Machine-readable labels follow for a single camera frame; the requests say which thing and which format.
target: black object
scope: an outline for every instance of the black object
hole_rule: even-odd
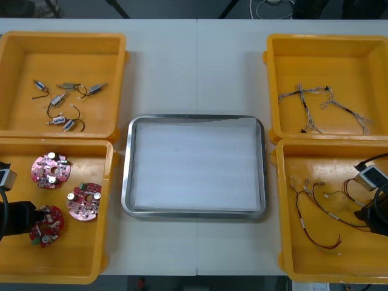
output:
[[[0,17],[29,18],[34,15],[35,4],[27,0],[0,0]]]
[[[234,6],[237,4],[238,1],[239,0],[231,0],[228,6],[224,9],[224,11],[222,11],[218,19],[224,19],[229,14],[229,12],[234,8]]]
[[[374,199],[354,214],[367,224],[371,232],[388,236],[388,217],[385,215],[388,213],[388,196],[385,193],[388,192],[388,180],[385,177],[381,180]]]
[[[30,201],[8,203],[8,224],[4,235],[20,235],[31,231],[38,221],[43,220],[44,212],[36,210]]]
[[[295,0],[293,19],[318,19],[329,0]],[[386,0],[344,0],[341,19],[379,19]]]
[[[120,6],[120,4],[117,3],[117,0],[105,0],[106,3],[108,3],[109,5],[113,6],[114,9],[116,9],[116,11],[121,15],[122,18],[124,19],[130,19],[129,15],[127,14],[127,12],[125,12],[124,9],[122,9],[122,7]]]
[[[44,1],[46,2],[47,6],[51,10],[51,12],[54,14],[55,18],[61,18],[61,15],[59,15],[59,12],[57,11],[57,9],[55,9],[51,0],[44,0]]]
[[[382,153],[381,155],[373,156],[369,159],[366,159],[365,161],[360,162],[357,166],[355,166],[355,168],[357,169],[357,171],[361,172],[362,170],[366,169],[367,162],[374,161],[375,159],[385,158],[386,156],[388,156],[388,153]]]

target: circuit board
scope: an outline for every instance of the circuit board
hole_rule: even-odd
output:
[[[66,156],[48,153],[36,159],[31,167],[32,181],[43,189],[57,189],[70,176],[71,165]]]
[[[69,213],[80,221],[90,221],[97,217],[101,186],[94,183],[82,183],[67,195]]]
[[[60,236],[64,226],[64,217],[59,208],[55,206],[42,206],[44,219],[37,222],[30,231],[32,244],[40,244],[41,247],[48,247]]]

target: floor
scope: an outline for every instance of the floor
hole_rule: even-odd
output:
[[[63,18],[121,18],[113,7],[105,0],[59,0],[61,16]],[[276,19],[291,13],[290,5],[283,0],[282,5],[263,5],[260,14],[263,18]],[[131,18],[218,18],[230,0],[118,0],[123,9]],[[229,13],[229,19],[249,19],[250,0],[239,0],[234,9]],[[261,0],[253,0],[253,14]],[[339,19],[343,0],[331,0],[321,15],[321,19]],[[275,276],[210,276],[210,277],[174,277],[174,276],[149,276],[146,282],[149,291],[179,291],[185,284],[206,284],[217,291],[259,291],[275,290]],[[134,291],[137,290],[137,276],[100,276],[93,284],[88,286],[55,286],[57,291]],[[362,290],[356,286],[353,290]],[[42,284],[0,284],[0,291],[29,290],[49,291],[52,285]],[[343,290],[340,284],[331,284],[333,291]],[[388,290],[388,286],[372,286],[369,290]]]
[[[218,18],[230,0],[118,0],[131,18]],[[252,10],[261,0],[252,1]],[[291,13],[286,0],[281,5],[264,4],[263,18],[276,19]],[[321,19],[339,19],[343,0],[331,0]],[[60,0],[63,18],[121,18],[105,0]],[[249,19],[249,0],[239,0],[227,16],[229,19]]]

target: metal stand leg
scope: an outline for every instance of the metal stand leg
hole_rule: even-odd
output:
[[[113,6],[114,9],[121,15],[122,18],[129,19],[127,12],[122,9],[120,4],[117,3],[117,0],[105,0],[109,5]]]
[[[53,3],[51,2],[51,0],[44,0],[47,4],[47,6],[49,7],[49,9],[51,10],[51,12],[54,14],[55,18],[61,18],[61,15],[59,15],[59,12],[56,11]]]
[[[218,19],[224,19],[229,12],[234,8],[234,6],[237,4],[238,0],[231,0],[229,2],[229,5],[225,8],[225,10],[221,13]]]

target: pink circuit board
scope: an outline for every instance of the pink circuit board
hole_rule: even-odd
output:
[[[67,195],[69,213],[80,221],[90,221],[97,217],[101,186],[94,183],[82,183]]]
[[[64,217],[61,210],[55,206],[42,206],[40,210],[45,212],[44,219],[33,226],[30,239],[33,244],[48,247],[59,238],[64,226]]]
[[[66,156],[48,153],[36,159],[31,167],[32,181],[44,189],[57,189],[70,176],[71,165]]]

